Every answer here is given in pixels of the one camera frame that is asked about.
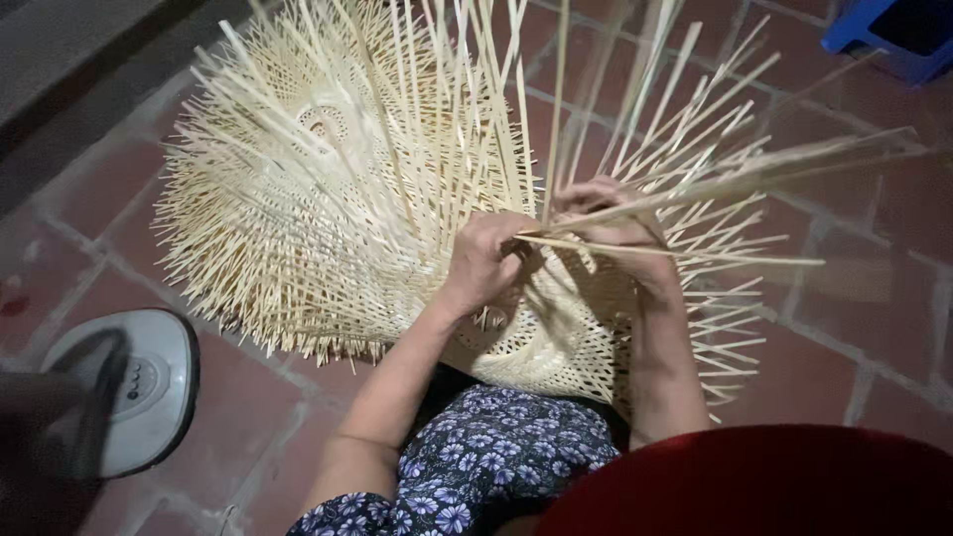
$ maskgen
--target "floral shirt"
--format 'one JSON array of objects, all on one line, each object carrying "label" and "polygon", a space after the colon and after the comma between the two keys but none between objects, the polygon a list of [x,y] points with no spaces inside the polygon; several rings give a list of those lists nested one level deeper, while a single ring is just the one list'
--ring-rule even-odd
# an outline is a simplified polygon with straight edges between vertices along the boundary
[{"label": "floral shirt", "polygon": [[310,510],[288,536],[453,535],[494,501],[556,497],[618,455],[605,420],[568,400],[474,385],[400,458],[397,498],[349,493]]}]

